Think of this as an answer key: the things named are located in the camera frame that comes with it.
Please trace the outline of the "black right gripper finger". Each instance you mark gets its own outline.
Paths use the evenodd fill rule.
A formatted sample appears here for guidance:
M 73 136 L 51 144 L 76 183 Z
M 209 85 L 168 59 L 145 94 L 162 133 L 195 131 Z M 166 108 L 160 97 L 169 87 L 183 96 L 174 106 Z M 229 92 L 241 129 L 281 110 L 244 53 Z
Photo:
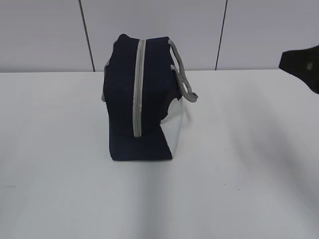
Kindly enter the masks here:
M 282 53 L 279 68 L 303 81 L 319 93 L 319 46 Z

